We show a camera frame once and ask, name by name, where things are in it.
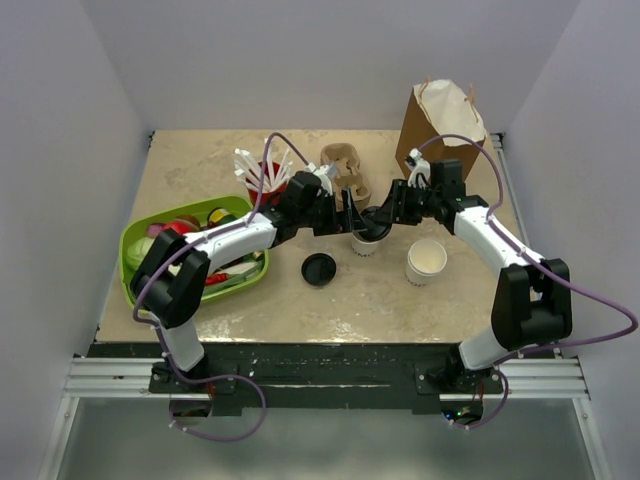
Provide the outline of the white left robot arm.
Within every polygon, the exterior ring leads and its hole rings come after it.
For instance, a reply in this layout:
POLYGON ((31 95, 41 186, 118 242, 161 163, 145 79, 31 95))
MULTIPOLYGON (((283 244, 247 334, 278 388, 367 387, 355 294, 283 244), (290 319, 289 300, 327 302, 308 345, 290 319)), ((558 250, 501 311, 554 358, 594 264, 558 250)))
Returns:
POLYGON ((255 251, 266 251, 295 237, 302 228, 316 235, 362 232, 369 224, 342 191, 343 209, 335 195, 309 172, 299 172, 273 202, 245 216, 199 233, 163 232, 130 281, 135 310, 148 311, 163 350, 173 362, 171 378, 185 392, 200 390, 207 380, 204 348, 194 315, 205 280, 218 268, 255 251))

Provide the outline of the cardboard cup carrier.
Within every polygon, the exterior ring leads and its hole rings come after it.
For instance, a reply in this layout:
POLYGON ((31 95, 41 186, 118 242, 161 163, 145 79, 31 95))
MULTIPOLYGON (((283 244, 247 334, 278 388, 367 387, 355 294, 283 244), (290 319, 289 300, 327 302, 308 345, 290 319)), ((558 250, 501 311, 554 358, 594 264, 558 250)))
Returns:
POLYGON ((342 190, 348 189, 356 209, 364 210, 369 205, 371 188, 361 170, 361 160, 355 146, 350 143, 328 144, 322 148, 320 160, 322 165, 335 167, 332 187, 337 208, 343 210, 342 190))

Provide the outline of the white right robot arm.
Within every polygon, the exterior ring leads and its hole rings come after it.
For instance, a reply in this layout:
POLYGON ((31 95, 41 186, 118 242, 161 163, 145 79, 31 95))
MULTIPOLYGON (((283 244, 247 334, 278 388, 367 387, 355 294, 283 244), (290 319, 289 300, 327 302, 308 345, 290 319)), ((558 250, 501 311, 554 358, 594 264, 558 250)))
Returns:
POLYGON ((394 224, 417 225, 433 218, 450 234, 469 245, 497 276, 490 326, 461 342, 456 362, 445 369, 448 386, 469 392, 481 380, 481 369, 523 347, 546 345, 572 332, 571 294, 554 281, 569 278, 560 259, 537 253, 524 258, 522 244, 496 220, 489 206, 469 195, 458 160, 431 165, 429 181, 394 180, 383 204, 364 215, 368 233, 382 235, 394 224))

